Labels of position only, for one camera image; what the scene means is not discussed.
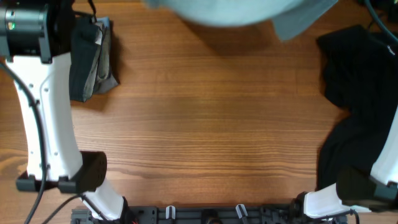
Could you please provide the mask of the light blue t-shirt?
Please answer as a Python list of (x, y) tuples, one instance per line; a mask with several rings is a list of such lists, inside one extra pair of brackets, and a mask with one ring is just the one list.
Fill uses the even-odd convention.
[(278, 38), (293, 39), (308, 29), (337, 0), (144, 0), (152, 9), (212, 27), (241, 27), (272, 21)]

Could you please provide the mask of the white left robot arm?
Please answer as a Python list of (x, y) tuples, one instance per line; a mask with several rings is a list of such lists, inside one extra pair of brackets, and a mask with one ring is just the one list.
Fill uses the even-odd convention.
[(69, 95), (72, 1), (2, 1), (1, 68), (13, 79), (28, 144), (21, 192), (59, 189), (80, 198), (94, 223), (133, 223), (127, 200), (106, 180), (103, 152), (79, 150)]

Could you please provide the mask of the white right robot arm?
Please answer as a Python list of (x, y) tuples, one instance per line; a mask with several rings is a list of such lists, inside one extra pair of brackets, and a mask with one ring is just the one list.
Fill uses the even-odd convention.
[(317, 189), (300, 195), (305, 218), (397, 211), (397, 103), (376, 114), (374, 121), (352, 116), (333, 127), (319, 153)]

